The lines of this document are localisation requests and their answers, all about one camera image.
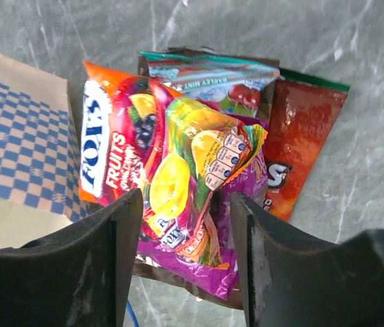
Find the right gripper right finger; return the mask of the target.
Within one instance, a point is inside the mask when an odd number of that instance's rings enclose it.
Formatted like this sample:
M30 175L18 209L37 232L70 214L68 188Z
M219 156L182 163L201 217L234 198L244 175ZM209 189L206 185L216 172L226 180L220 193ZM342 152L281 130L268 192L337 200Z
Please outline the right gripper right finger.
M230 199L247 326L384 326L384 229L335 244Z

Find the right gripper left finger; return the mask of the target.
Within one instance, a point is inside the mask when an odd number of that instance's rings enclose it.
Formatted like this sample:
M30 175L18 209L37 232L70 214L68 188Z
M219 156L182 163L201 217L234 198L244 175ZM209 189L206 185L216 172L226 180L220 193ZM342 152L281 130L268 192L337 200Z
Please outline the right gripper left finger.
M61 230L0 249L0 326L121 326L142 213L133 189Z

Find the dark brown snack bag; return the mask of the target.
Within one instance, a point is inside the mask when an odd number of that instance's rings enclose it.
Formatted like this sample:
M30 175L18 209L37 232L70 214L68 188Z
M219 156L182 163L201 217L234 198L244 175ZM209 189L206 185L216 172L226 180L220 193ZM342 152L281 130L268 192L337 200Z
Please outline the dark brown snack bag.
M268 128L270 116L266 120L257 117L226 113L241 120L246 125L260 124ZM228 261L229 268L219 270L207 266L188 263L174 257L158 259L148 247L142 247L136 258L134 274L151 278L188 290L210 302L233 309L242 308L236 251L231 230L229 196L241 191L261 204L268 187L268 175L263 153L258 154L252 164L228 185L218 190L210 203L210 215L218 230L221 255Z

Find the checkered paper bag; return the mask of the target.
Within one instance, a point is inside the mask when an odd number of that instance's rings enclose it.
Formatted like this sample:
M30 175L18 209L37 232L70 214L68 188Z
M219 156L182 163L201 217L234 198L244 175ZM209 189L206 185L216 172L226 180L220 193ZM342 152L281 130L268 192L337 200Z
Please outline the checkered paper bag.
M0 249L92 214L79 170L67 81L0 54Z

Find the colourful fruit candy bag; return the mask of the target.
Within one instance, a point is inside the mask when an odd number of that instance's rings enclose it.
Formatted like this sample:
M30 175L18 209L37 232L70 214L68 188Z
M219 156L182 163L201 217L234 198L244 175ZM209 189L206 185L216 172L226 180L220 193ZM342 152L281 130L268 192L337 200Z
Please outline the colourful fruit candy bag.
M257 158L267 131L151 78L85 62L80 199L143 197L144 233L178 257L227 269L213 195Z

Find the purple candy bag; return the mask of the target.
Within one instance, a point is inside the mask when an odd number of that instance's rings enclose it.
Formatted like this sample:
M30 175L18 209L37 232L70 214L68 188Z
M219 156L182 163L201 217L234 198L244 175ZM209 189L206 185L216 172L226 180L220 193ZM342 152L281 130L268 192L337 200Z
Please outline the purple candy bag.
M139 251L197 287L227 298L237 281L229 243L229 195L262 195L266 136L257 121L247 125L224 114L141 123L136 144L152 143L139 182L144 199Z

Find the red Doritos chip bag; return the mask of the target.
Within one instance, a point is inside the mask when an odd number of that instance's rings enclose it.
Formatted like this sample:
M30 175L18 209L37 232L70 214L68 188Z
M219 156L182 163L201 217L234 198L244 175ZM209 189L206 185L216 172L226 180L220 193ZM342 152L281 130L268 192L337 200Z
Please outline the red Doritos chip bag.
M290 69L280 73L265 146L268 190L263 208L289 221L350 87Z

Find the teal mint candy bag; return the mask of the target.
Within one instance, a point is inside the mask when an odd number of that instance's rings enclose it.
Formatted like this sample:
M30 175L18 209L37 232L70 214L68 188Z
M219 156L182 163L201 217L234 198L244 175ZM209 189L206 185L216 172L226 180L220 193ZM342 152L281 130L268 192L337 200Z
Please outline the teal mint candy bag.
M138 71L218 111L266 120L275 82L274 59L230 56L206 48L142 51Z

